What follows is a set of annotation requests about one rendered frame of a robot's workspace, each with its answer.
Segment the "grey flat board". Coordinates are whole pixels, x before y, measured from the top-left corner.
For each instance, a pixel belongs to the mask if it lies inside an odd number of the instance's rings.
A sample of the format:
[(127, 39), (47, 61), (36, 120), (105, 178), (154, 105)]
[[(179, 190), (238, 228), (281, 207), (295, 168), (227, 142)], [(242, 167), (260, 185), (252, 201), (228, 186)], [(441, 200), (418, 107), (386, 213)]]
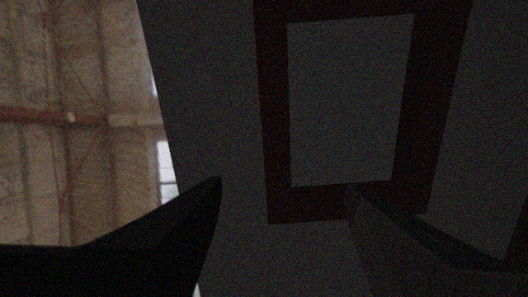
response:
[[(136, 0), (179, 195), (222, 177), (200, 297), (374, 297), (347, 219), (267, 224), (252, 0)], [(426, 214), (501, 261), (528, 194), (528, 0), (473, 0)]]

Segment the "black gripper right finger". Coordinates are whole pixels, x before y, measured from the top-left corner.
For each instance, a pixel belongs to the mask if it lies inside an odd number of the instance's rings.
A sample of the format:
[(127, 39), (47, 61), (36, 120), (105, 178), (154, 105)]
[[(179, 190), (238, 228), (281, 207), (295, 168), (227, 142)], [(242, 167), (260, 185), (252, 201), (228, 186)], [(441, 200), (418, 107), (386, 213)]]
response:
[(451, 237), (355, 183), (347, 223), (374, 297), (528, 297), (528, 271)]

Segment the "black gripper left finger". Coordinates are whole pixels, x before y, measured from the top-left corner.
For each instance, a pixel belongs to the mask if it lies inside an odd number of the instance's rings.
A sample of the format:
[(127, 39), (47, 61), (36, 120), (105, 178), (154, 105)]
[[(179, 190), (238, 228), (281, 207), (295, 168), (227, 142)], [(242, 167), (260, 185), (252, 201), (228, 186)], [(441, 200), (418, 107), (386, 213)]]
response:
[(0, 297), (192, 297), (221, 199), (211, 176), (90, 243), (0, 244)]

